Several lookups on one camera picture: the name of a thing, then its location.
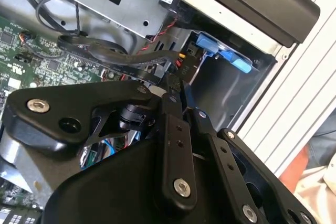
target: electronic chip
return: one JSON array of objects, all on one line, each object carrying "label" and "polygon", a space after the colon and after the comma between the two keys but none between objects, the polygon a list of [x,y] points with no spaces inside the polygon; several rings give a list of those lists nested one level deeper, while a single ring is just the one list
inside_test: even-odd
[{"label": "electronic chip", "polygon": [[58,69],[59,65],[60,65],[59,62],[51,60],[49,65],[48,65],[48,68],[51,69],[52,71],[56,71]]},{"label": "electronic chip", "polygon": [[11,45],[12,44],[12,40],[13,40],[13,37],[12,35],[8,34],[8,33],[5,33],[3,32],[0,36],[0,41],[1,42],[4,42],[6,44],[9,44]]},{"label": "electronic chip", "polygon": [[11,77],[8,81],[8,86],[13,89],[19,89],[21,86],[21,81]]}]

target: black plastic housing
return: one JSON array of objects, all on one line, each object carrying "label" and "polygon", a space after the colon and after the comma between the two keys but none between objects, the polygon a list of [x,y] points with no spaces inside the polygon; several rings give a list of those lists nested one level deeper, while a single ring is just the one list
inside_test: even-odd
[{"label": "black plastic housing", "polygon": [[320,16],[311,0],[217,0],[280,44],[303,43]]}]

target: blue drive latch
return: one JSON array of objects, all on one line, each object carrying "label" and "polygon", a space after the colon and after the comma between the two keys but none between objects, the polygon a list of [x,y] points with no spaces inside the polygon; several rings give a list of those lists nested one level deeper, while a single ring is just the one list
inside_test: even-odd
[{"label": "blue drive latch", "polygon": [[232,50],[221,49],[218,42],[214,41],[213,39],[207,37],[202,33],[198,36],[196,45],[207,50],[207,56],[212,57],[213,55],[219,54],[228,62],[230,62],[233,66],[235,66],[244,73],[250,73],[252,70],[252,65],[250,62],[246,61]]}]

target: white wall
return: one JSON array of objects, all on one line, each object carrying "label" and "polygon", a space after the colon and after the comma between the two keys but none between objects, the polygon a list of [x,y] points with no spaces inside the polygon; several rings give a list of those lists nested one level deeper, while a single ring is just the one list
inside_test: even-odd
[{"label": "white wall", "polygon": [[336,107],[336,1],[313,1],[318,23],[238,133],[278,176]]}]

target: red wire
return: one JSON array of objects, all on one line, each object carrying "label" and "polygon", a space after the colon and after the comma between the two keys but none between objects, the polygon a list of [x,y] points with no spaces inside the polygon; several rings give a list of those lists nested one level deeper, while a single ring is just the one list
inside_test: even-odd
[{"label": "red wire", "polygon": [[153,44],[154,42],[156,42],[157,39],[158,39],[161,35],[166,34],[166,33],[168,32],[168,30],[176,24],[176,22],[177,22],[177,18],[174,19],[168,26],[166,26],[166,28],[165,28],[163,31],[161,31],[161,32],[159,32],[157,35],[155,35],[154,39],[153,39],[151,42],[149,42],[146,46],[144,46],[143,48],[141,48],[136,54],[138,55],[141,51],[145,51],[145,50],[147,50],[147,49],[149,48],[149,46],[150,46],[151,44]]}]

